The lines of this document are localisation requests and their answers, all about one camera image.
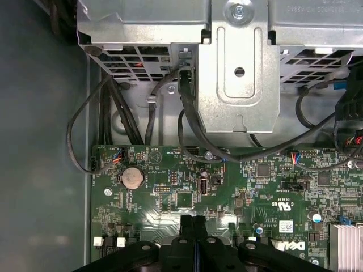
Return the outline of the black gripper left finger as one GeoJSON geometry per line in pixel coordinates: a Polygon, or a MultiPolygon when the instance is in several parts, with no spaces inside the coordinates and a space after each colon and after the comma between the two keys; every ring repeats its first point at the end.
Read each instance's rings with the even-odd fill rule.
{"type": "Polygon", "coordinates": [[[193,218],[181,216],[179,234],[167,240],[160,247],[150,241],[136,242],[77,271],[194,271],[193,218]]]}

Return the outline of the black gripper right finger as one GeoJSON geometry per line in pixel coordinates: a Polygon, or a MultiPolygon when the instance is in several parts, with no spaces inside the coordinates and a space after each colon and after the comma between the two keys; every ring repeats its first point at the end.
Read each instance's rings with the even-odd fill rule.
{"type": "Polygon", "coordinates": [[[257,241],[244,241],[235,249],[208,234],[203,216],[194,217],[201,271],[323,271],[301,258],[257,241]]]}

